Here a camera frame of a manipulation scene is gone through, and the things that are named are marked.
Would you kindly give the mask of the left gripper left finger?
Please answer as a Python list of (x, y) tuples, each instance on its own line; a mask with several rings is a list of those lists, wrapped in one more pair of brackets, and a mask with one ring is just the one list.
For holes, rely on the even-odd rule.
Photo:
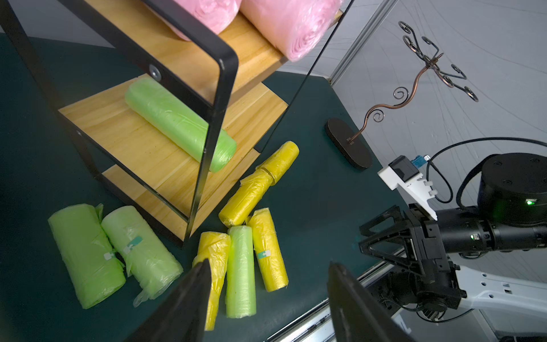
[(212, 275), (209, 260), (196, 264), (158, 309), (126, 341), (202, 341)]

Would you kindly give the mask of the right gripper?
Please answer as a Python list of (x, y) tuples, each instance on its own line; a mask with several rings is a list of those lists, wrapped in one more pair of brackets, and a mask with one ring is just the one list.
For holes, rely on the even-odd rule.
[[(374, 231), (388, 222), (392, 225)], [(445, 312), (457, 309), (467, 296), (457, 281), (456, 272), (460, 267), (447, 256), (437, 222), (418, 205), (410, 205), (409, 210), (394, 205), (361, 225), (359, 230), (367, 237), (358, 243), (362, 254), (413, 273), (408, 275), (404, 304), (414, 304), (422, 312)], [(381, 242), (399, 244), (405, 257), (390, 255), (373, 247)]]

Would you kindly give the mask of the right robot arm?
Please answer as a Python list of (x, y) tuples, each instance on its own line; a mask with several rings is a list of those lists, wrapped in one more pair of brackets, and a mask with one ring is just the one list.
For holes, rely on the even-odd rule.
[(416, 167), (400, 157), (380, 176), (416, 196), (405, 211), (394, 206), (360, 227), (360, 252), (396, 267), (383, 303), (442, 323), (450, 309), (464, 314), (497, 309), (546, 317), (546, 285), (494, 276), (455, 264), (450, 255), (546, 247), (546, 158), (514, 152), (491, 155), (467, 175), (480, 179), (477, 204), (434, 211), (433, 191)]

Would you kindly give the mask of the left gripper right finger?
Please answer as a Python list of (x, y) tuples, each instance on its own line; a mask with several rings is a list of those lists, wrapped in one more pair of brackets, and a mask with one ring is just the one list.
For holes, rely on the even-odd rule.
[(330, 263), (327, 288), (337, 341), (413, 340), (342, 264)]

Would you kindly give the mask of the pink roll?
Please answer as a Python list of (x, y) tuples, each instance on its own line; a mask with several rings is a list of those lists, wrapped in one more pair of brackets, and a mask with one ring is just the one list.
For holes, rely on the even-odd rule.
[(220, 34), (234, 21), (242, 0), (175, 0), (215, 34)]
[(339, 0), (246, 0), (242, 14), (291, 62), (312, 51), (333, 23)]

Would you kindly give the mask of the green roll front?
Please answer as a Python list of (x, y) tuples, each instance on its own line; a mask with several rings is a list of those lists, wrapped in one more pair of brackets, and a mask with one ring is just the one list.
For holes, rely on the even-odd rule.
[(226, 273), (226, 316), (241, 319), (256, 314), (256, 285), (252, 228), (229, 229), (231, 246)]

